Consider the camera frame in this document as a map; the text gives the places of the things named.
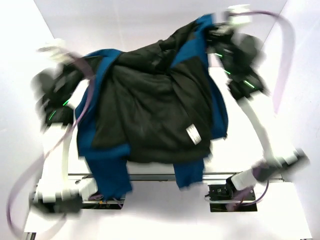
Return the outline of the blue and black jacket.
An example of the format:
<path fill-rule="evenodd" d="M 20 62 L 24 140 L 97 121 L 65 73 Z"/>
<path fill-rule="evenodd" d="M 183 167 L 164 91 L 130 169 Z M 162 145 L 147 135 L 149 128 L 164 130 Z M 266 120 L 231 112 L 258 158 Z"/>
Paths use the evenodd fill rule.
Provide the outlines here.
<path fill-rule="evenodd" d="M 213 26 L 206 14 L 142 48 L 85 56 L 96 80 L 90 104 L 83 98 L 75 109 L 77 148 L 105 198 L 132 190 L 127 162 L 173 166 L 179 188 L 202 181 L 211 140 L 229 123 L 208 69 Z"/>

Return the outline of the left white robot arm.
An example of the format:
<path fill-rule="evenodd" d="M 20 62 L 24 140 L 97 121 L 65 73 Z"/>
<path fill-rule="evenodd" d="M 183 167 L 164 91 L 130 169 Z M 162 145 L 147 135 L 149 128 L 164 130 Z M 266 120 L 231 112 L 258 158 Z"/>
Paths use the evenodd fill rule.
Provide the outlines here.
<path fill-rule="evenodd" d="M 68 180 L 68 160 L 75 129 L 74 108 L 68 100 L 85 75 L 71 63 L 47 68 L 32 80 L 43 114 L 43 170 L 30 197 L 32 206 L 45 214 L 78 214 L 83 198 Z"/>

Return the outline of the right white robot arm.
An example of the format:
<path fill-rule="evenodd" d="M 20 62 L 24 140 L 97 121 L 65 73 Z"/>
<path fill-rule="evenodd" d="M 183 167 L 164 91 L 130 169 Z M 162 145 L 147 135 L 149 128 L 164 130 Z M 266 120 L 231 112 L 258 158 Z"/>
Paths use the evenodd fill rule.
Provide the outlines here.
<path fill-rule="evenodd" d="M 295 171 L 307 165 L 309 159 L 291 144 L 278 124 L 266 84 L 254 69 L 263 57 L 260 39 L 243 34 L 236 43 L 234 34 L 235 30 L 226 24 L 205 30 L 209 49 L 219 57 L 229 78 L 229 92 L 251 122 L 263 149 L 263 160 L 227 179 L 226 195 L 236 200 L 257 183 Z"/>

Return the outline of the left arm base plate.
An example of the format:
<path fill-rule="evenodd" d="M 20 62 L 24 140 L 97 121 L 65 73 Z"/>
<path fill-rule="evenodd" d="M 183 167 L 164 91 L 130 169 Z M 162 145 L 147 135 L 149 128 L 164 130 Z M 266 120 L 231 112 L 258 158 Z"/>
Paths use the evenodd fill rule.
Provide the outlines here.
<path fill-rule="evenodd" d="M 121 210 L 125 203 L 126 195 L 105 197 L 99 191 L 83 191 L 80 197 L 72 201 L 71 207 L 75 211 L 81 209 L 91 210 Z"/>

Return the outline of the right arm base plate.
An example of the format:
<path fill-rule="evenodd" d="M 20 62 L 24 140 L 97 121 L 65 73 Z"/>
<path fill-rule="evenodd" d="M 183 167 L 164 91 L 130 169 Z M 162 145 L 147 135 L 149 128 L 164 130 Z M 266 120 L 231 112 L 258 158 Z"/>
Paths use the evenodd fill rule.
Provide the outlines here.
<path fill-rule="evenodd" d="M 256 194 L 253 187 L 239 194 L 231 185 L 209 184 L 204 199 L 209 203 L 211 213 L 257 212 Z"/>

